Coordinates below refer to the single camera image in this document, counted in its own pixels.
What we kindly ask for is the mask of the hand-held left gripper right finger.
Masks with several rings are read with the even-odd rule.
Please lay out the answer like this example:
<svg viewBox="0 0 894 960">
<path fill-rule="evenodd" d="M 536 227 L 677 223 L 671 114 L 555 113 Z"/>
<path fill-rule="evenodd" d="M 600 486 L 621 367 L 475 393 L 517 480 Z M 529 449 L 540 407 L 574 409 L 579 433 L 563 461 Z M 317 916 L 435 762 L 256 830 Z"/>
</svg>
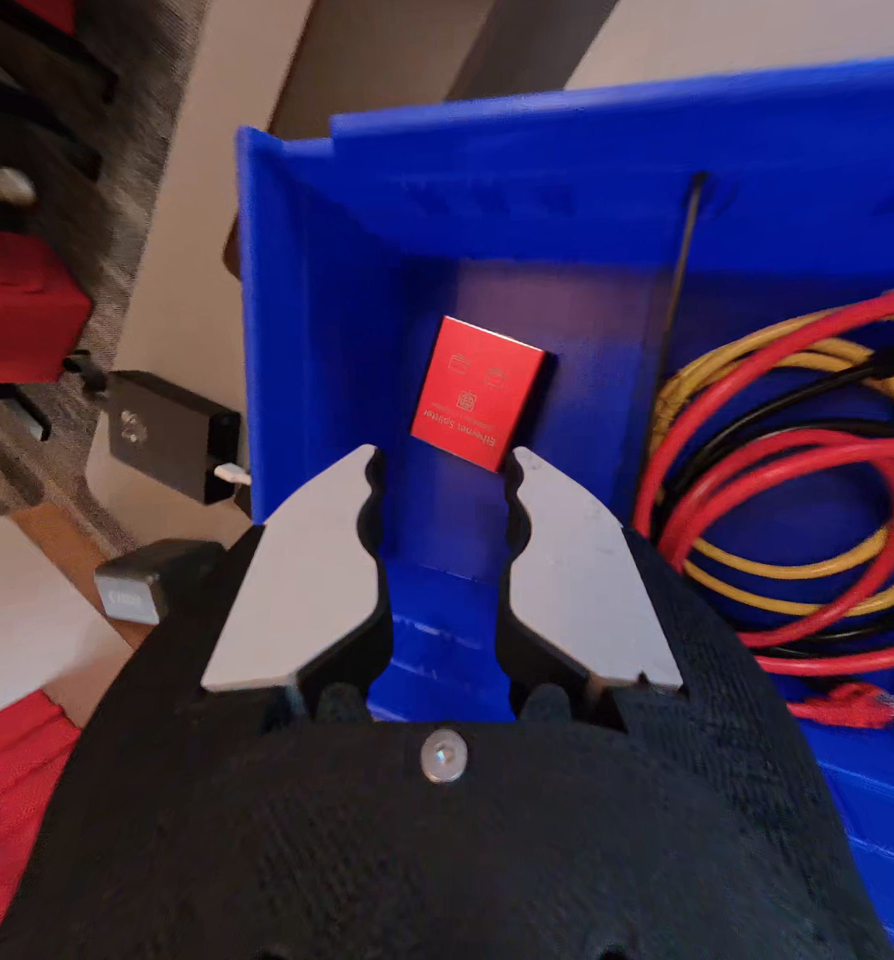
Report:
<svg viewBox="0 0 894 960">
<path fill-rule="evenodd" d="M 513 685 L 599 693 L 682 678 L 621 522 L 525 446 L 505 468 L 508 560 L 495 650 Z"/>
</svg>

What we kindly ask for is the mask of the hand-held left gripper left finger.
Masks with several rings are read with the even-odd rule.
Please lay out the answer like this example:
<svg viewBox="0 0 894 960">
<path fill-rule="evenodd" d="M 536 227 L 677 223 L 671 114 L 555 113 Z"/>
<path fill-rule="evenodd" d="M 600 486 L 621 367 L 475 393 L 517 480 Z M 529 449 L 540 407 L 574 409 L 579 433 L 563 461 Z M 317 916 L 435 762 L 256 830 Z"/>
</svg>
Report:
<svg viewBox="0 0 894 960">
<path fill-rule="evenodd" d="M 383 458 L 363 444 L 299 486 L 261 536 L 201 678 L 212 693 L 313 687 L 355 635 L 391 634 Z"/>
</svg>

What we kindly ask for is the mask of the red ethernet splitter box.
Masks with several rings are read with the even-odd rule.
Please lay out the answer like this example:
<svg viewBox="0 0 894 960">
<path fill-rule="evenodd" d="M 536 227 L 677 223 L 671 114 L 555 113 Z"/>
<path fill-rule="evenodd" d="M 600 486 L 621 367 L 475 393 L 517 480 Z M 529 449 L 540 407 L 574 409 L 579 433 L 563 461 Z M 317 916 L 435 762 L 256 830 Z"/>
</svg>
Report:
<svg viewBox="0 0 894 960">
<path fill-rule="evenodd" d="M 536 346 L 444 316 L 410 436 L 499 472 L 547 360 Z"/>
</svg>

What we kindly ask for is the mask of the blue plastic bin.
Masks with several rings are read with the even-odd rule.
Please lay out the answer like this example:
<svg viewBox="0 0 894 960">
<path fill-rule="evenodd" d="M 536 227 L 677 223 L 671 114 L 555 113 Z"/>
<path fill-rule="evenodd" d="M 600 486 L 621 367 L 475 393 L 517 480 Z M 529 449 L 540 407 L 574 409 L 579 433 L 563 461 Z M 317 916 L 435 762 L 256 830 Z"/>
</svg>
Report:
<svg viewBox="0 0 894 960">
<path fill-rule="evenodd" d="M 894 58 L 238 142 L 252 534 L 383 458 L 392 633 L 224 762 L 232 930 L 284 958 L 894 958 Z M 649 286 L 710 173 L 638 489 Z M 410 436 L 441 319 L 548 354 L 501 470 Z M 512 684 L 505 468 L 621 522 L 681 673 Z M 886 684 L 894 693 L 894 678 Z"/>
</svg>

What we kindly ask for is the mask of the grey power adapter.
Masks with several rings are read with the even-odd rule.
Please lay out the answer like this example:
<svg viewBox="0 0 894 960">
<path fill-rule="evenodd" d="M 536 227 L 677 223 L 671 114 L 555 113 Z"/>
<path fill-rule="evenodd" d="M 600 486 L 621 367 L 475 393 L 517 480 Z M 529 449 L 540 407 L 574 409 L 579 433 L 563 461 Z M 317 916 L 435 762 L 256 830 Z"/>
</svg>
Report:
<svg viewBox="0 0 894 960">
<path fill-rule="evenodd" d="M 164 538 L 106 560 L 93 573 L 106 617 L 160 624 L 225 552 L 217 541 Z"/>
</svg>

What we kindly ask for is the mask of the black bin divider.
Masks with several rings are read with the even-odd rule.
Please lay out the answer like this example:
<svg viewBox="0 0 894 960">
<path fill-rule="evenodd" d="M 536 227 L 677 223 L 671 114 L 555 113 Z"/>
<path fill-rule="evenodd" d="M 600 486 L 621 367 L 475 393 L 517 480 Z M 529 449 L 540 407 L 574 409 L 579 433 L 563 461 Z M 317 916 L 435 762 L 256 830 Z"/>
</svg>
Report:
<svg viewBox="0 0 894 960">
<path fill-rule="evenodd" d="M 649 286 L 648 311 L 646 315 L 638 378 L 637 400 L 641 414 L 639 453 L 635 472 L 637 490 L 643 480 L 651 457 L 651 423 L 657 395 L 664 381 L 672 340 L 672 328 L 677 318 L 681 295 L 688 271 L 699 211 L 705 188 L 710 178 L 709 171 L 699 170 L 691 174 L 668 235 L 659 266 L 655 269 Z"/>
</svg>

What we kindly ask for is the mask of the red plastic bin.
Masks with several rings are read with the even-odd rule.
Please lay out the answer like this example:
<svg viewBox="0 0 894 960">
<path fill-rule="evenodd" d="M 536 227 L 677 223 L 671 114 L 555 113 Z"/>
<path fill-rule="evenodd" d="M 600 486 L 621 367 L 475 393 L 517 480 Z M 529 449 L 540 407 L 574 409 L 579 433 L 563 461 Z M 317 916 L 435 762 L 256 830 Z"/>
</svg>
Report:
<svg viewBox="0 0 894 960">
<path fill-rule="evenodd" d="M 43 692 L 0 710 L 0 924 L 80 728 Z"/>
<path fill-rule="evenodd" d="M 0 385 L 58 381 L 92 311 L 43 239 L 0 231 Z"/>
</svg>

